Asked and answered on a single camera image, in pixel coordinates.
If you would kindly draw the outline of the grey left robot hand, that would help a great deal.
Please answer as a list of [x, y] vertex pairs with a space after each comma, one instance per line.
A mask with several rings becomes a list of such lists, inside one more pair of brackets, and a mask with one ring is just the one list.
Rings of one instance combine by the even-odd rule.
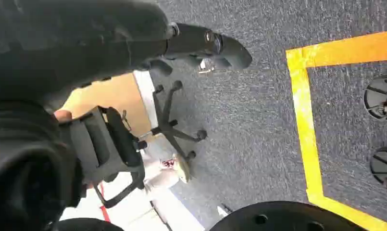
[[53, 111], [74, 89], [151, 67], [170, 73], [164, 60], [178, 58], [235, 69], [252, 62], [237, 40], [172, 23], [144, 0], [0, 0], [0, 102]]

